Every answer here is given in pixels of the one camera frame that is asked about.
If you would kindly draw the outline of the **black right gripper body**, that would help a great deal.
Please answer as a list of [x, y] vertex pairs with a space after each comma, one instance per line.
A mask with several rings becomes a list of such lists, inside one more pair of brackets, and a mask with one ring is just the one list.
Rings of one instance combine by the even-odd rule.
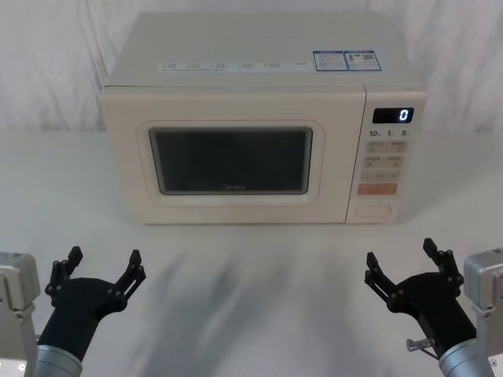
[[457, 298], [461, 274], [422, 273], [396, 284], [391, 293], [391, 311], [413, 317], [436, 353], [476, 337], [474, 324]]

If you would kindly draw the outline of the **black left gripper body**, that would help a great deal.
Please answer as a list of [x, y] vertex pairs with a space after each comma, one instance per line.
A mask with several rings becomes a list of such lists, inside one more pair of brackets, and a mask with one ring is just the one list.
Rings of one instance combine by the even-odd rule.
[[80, 361], [84, 359], [100, 321], [127, 306], [127, 297], [121, 289], [96, 278], [50, 283], [45, 293], [51, 298], [53, 312], [38, 344], [64, 350]]

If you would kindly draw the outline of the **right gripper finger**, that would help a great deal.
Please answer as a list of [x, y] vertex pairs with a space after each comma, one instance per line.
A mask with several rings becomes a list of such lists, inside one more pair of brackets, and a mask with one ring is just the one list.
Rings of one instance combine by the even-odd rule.
[[383, 299], [392, 313], [402, 313], [404, 294], [401, 287], [384, 274], [373, 252], [367, 254], [366, 265], [365, 283]]
[[461, 294], [461, 285], [464, 283], [464, 277], [460, 274], [452, 250], [439, 250], [432, 238], [425, 238], [423, 250], [426, 255], [438, 267], [439, 273], [446, 280], [447, 285], [453, 291], [454, 295]]

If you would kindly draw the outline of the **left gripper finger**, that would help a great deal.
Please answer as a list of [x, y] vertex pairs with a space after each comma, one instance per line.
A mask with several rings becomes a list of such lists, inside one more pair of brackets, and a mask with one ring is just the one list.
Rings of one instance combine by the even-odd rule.
[[108, 290], [111, 311], [123, 311], [127, 307], [129, 298], [145, 280], [146, 274], [142, 265], [139, 250], [133, 250], [128, 266], [122, 276]]
[[45, 293], [50, 296], [52, 305], [56, 304], [58, 293], [62, 290], [66, 282], [70, 280], [71, 275], [82, 259], [83, 253], [80, 246], [74, 246], [66, 259], [53, 262], [50, 281], [45, 288]]

